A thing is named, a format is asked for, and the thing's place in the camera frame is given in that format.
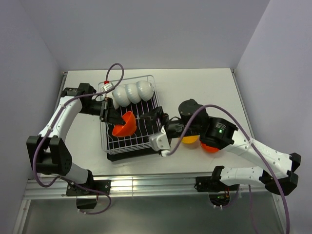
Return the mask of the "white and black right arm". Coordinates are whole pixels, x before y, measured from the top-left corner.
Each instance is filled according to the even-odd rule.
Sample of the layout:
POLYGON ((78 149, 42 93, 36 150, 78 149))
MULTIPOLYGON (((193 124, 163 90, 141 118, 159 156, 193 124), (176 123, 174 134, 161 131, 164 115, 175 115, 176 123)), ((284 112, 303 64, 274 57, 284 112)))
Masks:
POLYGON ((171 148, 173 138, 198 136, 201 145, 210 151, 233 153, 254 164, 249 168, 216 166, 210 176, 195 179, 198 192, 234 191, 239 185, 255 185, 276 195, 289 195, 297 187, 299 176, 295 171, 301 155, 274 150, 248 136, 237 120, 212 117, 206 108, 189 99, 179 105, 178 118, 170 119, 162 107, 140 116, 149 123, 160 122, 159 132, 149 136, 149 142, 162 157, 177 150, 171 148))

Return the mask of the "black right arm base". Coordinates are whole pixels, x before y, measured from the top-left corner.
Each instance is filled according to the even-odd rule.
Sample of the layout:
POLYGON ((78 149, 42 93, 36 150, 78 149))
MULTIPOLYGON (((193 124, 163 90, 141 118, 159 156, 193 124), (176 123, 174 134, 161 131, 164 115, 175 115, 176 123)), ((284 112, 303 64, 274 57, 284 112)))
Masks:
POLYGON ((209 202, 214 209, 223 210, 232 206, 240 197, 239 185, 225 185, 220 181, 213 181, 212 176, 198 176, 195 178, 194 189, 199 193, 213 193, 209 202))

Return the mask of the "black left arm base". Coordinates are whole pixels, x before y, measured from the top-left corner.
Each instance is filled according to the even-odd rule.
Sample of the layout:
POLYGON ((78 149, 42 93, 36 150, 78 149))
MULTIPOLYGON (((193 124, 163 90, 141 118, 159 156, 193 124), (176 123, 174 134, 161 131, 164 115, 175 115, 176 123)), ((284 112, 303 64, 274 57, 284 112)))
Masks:
POLYGON ((86 213, 88 215, 96 215, 107 211, 112 200, 109 196, 111 188, 111 180, 95 180, 91 186, 87 185, 76 185, 68 183, 65 195, 67 197, 76 198, 76 207, 79 212, 86 213), (108 198, 107 206, 98 212, 92 212, 97 205, 99 196, 103 195, 108 198))

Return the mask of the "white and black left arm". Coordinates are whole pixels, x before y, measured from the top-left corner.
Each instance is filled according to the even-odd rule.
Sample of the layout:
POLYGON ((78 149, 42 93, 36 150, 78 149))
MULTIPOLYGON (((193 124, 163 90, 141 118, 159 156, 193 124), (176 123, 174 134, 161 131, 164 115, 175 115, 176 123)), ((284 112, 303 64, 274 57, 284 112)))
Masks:
POLYGON ((110 124, 125 124, 115 110, 112 100, 105 98, 103 101, 97 101, 92 98, 97 95, 89 83, 80 83, 77 88, 65 88, 48 124, 37 136, 27 139, 26 146, 32 170, 40 186, 51 186, 40 181, 38 175, 44 174, 54 175, 75 185, 84 195, 89 195, 97 189, 92 172, 76 165, 65 145, 68 131, 79 113, 98 116, 100 121, 110 124))

